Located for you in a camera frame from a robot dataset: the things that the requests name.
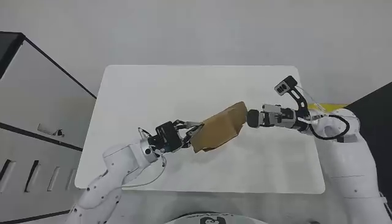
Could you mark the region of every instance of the black cable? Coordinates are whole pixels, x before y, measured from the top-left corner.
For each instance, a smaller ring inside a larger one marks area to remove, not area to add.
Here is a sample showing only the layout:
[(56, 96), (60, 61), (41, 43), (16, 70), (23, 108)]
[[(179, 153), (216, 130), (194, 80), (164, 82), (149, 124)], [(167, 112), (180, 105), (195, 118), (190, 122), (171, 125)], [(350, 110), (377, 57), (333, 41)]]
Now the black cable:
[(314, 129), (313, 129), (313, 125), (310, 124), (309, 128), (310, 128), (311, 132), (313, 133), (313, 135), (314, 135), (316, 138), (318, 138), (318, 139), (320, 139), (320, 140), (335, 140), (335, 139), (339, 139), (340, 137), (344, 136), (344, 135), (350, 130), (350, 124), (349, 124), (349, 122), (347, 122), (345, 119), (343, 119), (343, 118), (340, 117), (339, 115), (329, 114), (328, 117), (336, 118), (336, 119), (342, 121), (343, 123), (345, 123), (345, 130), (344, 130), (342, 133), (340, 133), (340, 134), (338, 134), (338, 135), (336, 135), (336, 136), (327, 136), (327, 137), (324, 137), (324, 136), (320, 136), (319, 134), (317, 134), (317, 133), (314, 131)]
[(142, 131), (143, 133), (147, 134), (149, 137), (152, 137), (152, 135), (147, 130), (145, 130), (141, 127), (138, 127), (137, 129), (139, 130), (139, 132)]

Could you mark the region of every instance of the logo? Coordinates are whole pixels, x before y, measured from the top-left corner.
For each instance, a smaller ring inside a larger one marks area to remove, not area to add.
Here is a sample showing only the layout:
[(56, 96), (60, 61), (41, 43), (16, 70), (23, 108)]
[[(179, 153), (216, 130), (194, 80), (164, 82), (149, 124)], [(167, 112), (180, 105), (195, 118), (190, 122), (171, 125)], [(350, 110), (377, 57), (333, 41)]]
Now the logo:
[(200, 224), (226, 224), (226, 220), (223, 217), (216, 217), (213, 219), (211, 217), (203, 217), (200, 219)]

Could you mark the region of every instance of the cardboard box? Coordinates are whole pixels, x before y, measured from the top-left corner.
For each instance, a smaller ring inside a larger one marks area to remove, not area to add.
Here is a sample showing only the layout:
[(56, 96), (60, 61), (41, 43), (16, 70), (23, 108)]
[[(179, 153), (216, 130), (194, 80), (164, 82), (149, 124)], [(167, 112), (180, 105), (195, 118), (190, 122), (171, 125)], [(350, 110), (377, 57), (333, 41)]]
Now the cardboard box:
[(203, 121), (204, 126), (190, 141), (194, 151), (207, 152), (236, 137), (246, 122), (246, 113), (245, 103), (238, 102)]

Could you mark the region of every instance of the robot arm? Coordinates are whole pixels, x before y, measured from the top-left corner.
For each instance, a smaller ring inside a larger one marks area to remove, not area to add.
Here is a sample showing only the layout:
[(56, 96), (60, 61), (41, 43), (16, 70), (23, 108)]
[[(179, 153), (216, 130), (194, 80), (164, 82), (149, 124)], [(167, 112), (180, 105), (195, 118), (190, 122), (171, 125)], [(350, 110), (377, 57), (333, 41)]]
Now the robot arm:
[(355, 224), (391, 224), (380, 196), (377, 169), (367, 142), (360, 135), (360, 122), (346, 109), (332, 113), (308, 110), (305, 98), (296, 89), (297, 82), (287, 77), (275, 90), (290, 94), (298, 110), (279, 105), (249, 110), (249, 127), (285, 127), (315, 137), (320, 164), (332, 186), (341, 194), (349, 222)]
[[(198, 132), (202, 123), (166, 122), (156, 128), (157, 135), (139, 129), (140, 147), (132, 150), (130, 145), (116, 145), (103, 154), (106, 172), (93, 180), (70, 211), (66, 224), (99, 223), (108, 221), (121, 198), (121, 187), (134, 180), (164, 153), (175, 152), (190, 146), (192, 135)], [(189, 129), (182, 138), (179, 130)]]

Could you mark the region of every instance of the yellow floor stripe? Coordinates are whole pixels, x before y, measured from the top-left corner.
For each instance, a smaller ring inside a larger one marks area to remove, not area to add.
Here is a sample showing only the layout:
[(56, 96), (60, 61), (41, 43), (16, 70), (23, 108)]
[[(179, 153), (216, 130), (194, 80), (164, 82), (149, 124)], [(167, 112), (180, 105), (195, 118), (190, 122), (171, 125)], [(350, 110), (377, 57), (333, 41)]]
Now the yellow floor stripe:
[[(340, 108), (344, 108), (345, 106), (347, 106), (347, 104), (330, 104), (330, 103), (321, 103), (321, 106), (323, 106), (327, 112), (332, 112), (334, 110), (340, 109)], [(315, 104), (309, 104), (307, 106), (309, 109), (317, 109)]]

